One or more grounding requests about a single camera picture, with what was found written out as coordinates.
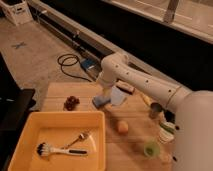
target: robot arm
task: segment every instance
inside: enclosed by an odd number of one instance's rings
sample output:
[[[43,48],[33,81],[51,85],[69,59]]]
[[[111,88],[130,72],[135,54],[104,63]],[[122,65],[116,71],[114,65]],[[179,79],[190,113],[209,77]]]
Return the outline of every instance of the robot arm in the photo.
[[[213,92],[187,88],[136,71],[128,56],[114,53],[102,60],[97,82],[110,88],[119,78],[132,84],[176,115],[172,171],[213,170]]]
[[[97,81],[102,87],[109,88],[117,79],[124,80],[173,113],[178,104],[191,93],[191,90],[180,85],[132,69],[128,66],[128,61],[128,56],[124,53],[117,52],[107,56],[102,60],[103,70]]]

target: orange tray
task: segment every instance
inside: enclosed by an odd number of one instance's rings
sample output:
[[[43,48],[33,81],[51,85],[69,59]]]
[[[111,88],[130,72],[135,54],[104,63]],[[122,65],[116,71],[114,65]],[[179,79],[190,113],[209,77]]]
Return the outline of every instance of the orange tray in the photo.
[[[90,131],[88,139],[71,148],[86,149],[88,156],[52,154],[41,157],[37,146],[47,142],[62,147],[81,132]],[[103,171],[105,170],[105,120],[94,112],[31,113],[16,146],[9,171]]]

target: cord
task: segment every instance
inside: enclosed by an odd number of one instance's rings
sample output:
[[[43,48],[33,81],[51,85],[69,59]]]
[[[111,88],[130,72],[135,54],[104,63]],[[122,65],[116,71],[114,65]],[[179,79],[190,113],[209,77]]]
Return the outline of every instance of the cord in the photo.
[[[73,63],[66,64],[65,62],[67,60],[69,60],[69,59],[75,59],[75,61]],[[92,82],[91,80],[89,80],[87,78],[76,76],[76,75],[71,75],[71,74],[69,74],[69,73],[67,73],[67,72],[64,71],[63,67],[73,66],[73,65],[75,65],[77,63],[80,64],[80,60],[79,60],[79,57],[77,55],[74,55],[74,54],[71,54],[71,53],[61,55],[61,56],[58,57],[57,62],[60,65],[61,71],[65,75],[67,75],[69,77],[78,78],[78,79],[82,79],[82,80],[86,80],[86,81]]]

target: floor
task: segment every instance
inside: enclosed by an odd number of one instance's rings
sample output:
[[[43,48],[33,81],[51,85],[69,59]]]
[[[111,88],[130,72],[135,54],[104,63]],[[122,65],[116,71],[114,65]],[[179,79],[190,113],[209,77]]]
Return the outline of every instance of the floor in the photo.
[[[60,55],[80,55],[36,21],[16,27],[0,18],[0,52],[18,85],[36,89],[34,109],[41,109],[50,82],[84,81],[64,75],[57,64]],[[67,67],[66,71],[88,78],[79,64]]]

